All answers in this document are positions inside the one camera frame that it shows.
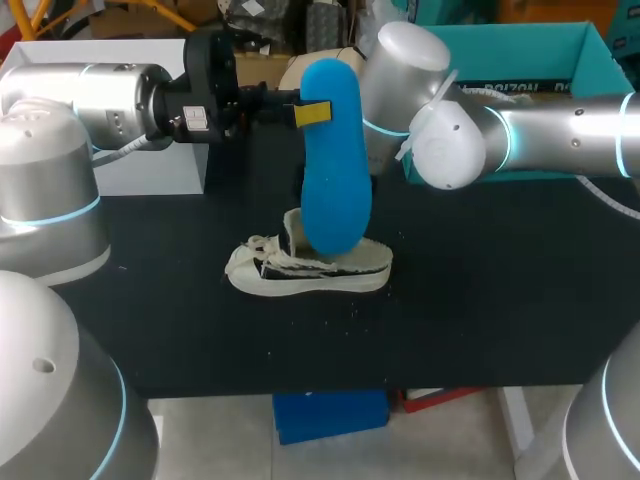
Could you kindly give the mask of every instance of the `white sneaker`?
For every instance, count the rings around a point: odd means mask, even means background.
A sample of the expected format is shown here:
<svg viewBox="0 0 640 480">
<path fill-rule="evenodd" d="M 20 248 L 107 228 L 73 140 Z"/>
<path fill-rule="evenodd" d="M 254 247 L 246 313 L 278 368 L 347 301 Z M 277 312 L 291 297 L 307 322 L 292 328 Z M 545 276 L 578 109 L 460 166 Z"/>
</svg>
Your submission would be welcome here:
<svg viewBox="0 0 640 480">
<path fill-rule="evenodd" d="M 393 253 L 386 245 L 363 238 L 350 252 L 322 256 L 304 235 L 300 209 L 284 214 L 284 232 L 254 235 L 235 249 L 225 267 L 238 290 L 280 297 L 314 290 L 372 292 L 389 279 Z"/>
</svg>

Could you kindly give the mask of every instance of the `shoelace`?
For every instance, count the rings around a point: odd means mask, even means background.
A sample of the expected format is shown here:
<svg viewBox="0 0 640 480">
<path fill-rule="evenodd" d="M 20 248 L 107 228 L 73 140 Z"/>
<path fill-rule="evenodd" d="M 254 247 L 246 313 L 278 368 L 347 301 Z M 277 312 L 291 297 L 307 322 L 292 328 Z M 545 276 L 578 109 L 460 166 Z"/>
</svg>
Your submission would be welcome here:
<svg viewBox="0 0 640 480">
<path fill-rule="evenodd" d="M 260 235 L 253 235 L 249 237 L 249 240 L 247 240 L 247 243 L 244 245 L 249 248 L 251 255 L 237 258 L 234 261 L 229 262 L 224 269 L 224 272 L 227 275 L 240 265 L 253 262 L 254 259 L 283 269 L 300 268 L 301 265 L 304 265 L 307 268 L 311 267 L 326 271 L 336 271 L 338 268 L 335 263 L 326 264 L 324 262 L 314 260 L 302 260 L 300 258 L 290 257 L 280 248 L 278 237 L 262 237 Z"/>
<path fill-rule="evenodd" d="M 262 237 L 260 235 L 253 235 L 249 237 L 245 246 L 249 248 L 251 255 L 229 262 L 224 269 L 227 275 L 240 265 L 247 262 L 253 262 L 254 259 L 261 262 L 269 262 L 271 265 L 285 268 L 297 265 L 296 260 L 280 249 L 278 237 Z"/>
</svg>

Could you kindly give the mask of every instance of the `black table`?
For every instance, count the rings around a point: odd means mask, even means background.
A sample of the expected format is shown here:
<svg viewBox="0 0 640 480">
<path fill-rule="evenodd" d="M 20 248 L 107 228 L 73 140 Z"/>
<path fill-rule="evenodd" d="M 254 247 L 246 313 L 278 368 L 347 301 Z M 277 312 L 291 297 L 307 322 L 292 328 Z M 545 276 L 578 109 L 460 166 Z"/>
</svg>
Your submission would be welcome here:
<svg viewBox="0 0 640 480">
<path fill-rule="evenodd" d="M 205 195 L 104 199 L 111 259 L 56 290 L 141 395 L 580 383 L 640 319 L 640 222 L 576 180 L 438 192 L 399 165 L 367 235 L 394 251 L 387 287 L 236 291 L 229 254 L 279 231 L 302 158 L 265 128 L 213 149 Z"/>
</svg>

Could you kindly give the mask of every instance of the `yellow tag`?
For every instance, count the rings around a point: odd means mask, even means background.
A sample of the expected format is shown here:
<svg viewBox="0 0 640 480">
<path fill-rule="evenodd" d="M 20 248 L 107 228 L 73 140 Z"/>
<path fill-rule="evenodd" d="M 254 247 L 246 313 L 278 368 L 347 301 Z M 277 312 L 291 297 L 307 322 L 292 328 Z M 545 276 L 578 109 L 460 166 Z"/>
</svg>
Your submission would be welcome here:
<svg viewBox="0 0 640 480">
<path fill-rule="evenodd" d="M 296 116 L 296 127 L 306 127 L 314 123 L 328 122 L 331 120 L 331 102 L 311 103 L 309 105 L 294 105 L 293 112 Z"/>
</svg>

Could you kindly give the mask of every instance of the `floor tile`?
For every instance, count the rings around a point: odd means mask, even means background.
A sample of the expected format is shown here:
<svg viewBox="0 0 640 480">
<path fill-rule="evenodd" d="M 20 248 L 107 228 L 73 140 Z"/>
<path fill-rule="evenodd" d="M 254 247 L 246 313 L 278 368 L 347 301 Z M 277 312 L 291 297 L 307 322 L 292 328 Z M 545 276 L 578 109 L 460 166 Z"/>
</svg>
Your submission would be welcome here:
<svg viewBox="0 0 640 480">
<path fill-rule="evenodd" d="M 157 480 L 270 480 L 271 396 L 149 403 L 163 417 Z"/>
<path fill-rule="evenodd" d="M 413 414 L 385 428 L 280 446 L 274 480 L 512 480 L 506 431 L 493 391 Z"/>
</svg>

